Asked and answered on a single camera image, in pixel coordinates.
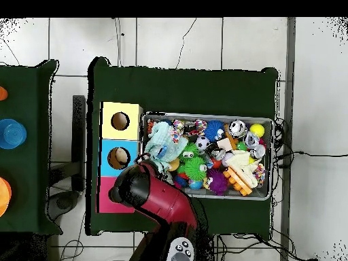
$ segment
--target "pink box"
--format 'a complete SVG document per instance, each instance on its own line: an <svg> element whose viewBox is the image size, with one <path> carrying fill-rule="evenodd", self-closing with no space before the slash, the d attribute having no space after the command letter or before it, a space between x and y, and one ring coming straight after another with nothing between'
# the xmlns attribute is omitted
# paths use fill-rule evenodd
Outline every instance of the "pink box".
<svg viewBox="0 0 348 261"><path fill-rule="evenodd" d="M113 203L109 199L109 191L114 186L117 177L101 177L99 192L99 213L134 213L134 208L126 207L120 203Z"/></svg>

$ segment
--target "green table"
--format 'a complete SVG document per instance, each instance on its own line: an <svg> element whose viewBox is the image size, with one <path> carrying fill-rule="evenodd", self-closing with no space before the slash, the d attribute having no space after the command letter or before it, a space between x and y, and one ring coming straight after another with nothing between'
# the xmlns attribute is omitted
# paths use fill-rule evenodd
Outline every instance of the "green table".
<svg viewBox="0 0 348 261"><path fill-rule="evenodd" d="M105 58L95 58L88 69L88 133L86 232L149 231L155 226L145 216L96 213L97 161L99 141L99 103L113 101L138 103L144 111L188 114L250 116L274 119L274 68L262 72L224 70L199 71L152 69L147 67L110 67ZM266 201L216 200L201 198L211 234L258 233L268 238L271 199ZM193 198L194 206L201 206Z"/></svg>
<svg viewBox="0 0 348 261"><path fill-rule="evenodd" d="M27 130L27 140L13 150L0 149L0 177L12 187L12 198L0 217L0 232L60 234L46 217L48 196L49 111L52 74L57 61L36 67L0 66L0 86L8 98L0 101L0 119L12 118Z"/></svg>

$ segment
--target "round hole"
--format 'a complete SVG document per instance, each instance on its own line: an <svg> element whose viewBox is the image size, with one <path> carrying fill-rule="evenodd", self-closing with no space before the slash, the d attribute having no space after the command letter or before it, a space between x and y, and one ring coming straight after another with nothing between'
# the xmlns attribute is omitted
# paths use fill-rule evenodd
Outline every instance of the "round hole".
<svg viewBox="0 0 348 261"><path fill-rule="evenodd" d="M123 169L127 167L131 161L131 155L128 150L123 147L116 147L110 150L107 155L109 165L114 169Z"/></svg>
<svg viewBox="0 0 348 261"><path fill-rule="evenodd" d="M129 117L123 112L115 113L111 118L111 125L119 131L126 130L129 126Z"/></svg>

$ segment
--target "green spiky ball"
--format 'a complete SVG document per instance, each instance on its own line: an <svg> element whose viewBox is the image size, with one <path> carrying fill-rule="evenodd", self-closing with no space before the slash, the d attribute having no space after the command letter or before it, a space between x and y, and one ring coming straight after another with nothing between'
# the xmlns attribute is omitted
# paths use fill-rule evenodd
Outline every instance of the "green spiky ball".
<svg viewBox="0 0 348 261"><path fill-rule="evenodd" d="M207 176L207 173L199 170L202 164L204 164L204 160L201 157L189 159L185 164L185 174L192 180L203 180Z"/></svg>
<svg viewBox="0 0 348 261"><path fill-rule="evenodd" d="M186 147L184 148L182 153L180 153L180 155L179 155L179 160L180 160L180 162L187 163L187 161L189 161L189 159L192 159L192 158L184 157L184 155L183 155L184 152L192 152L193 157L196 157L196 156L198 156L199 150L197 149L196 144L193 142L189 142L186 145Z"/></svg>

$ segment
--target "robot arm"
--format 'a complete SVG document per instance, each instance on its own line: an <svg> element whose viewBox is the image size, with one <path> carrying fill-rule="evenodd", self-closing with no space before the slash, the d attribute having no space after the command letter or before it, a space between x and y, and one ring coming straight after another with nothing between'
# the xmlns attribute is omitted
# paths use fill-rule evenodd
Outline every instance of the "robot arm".
<svg viewBox="0 0 348 261"><path fill-rule="evenodd" d="M134 207L159 224L153 235L143 238L130 261L194 261L197 220L190 199L162 181L151 161L125 169L109 198Z"/></svg>

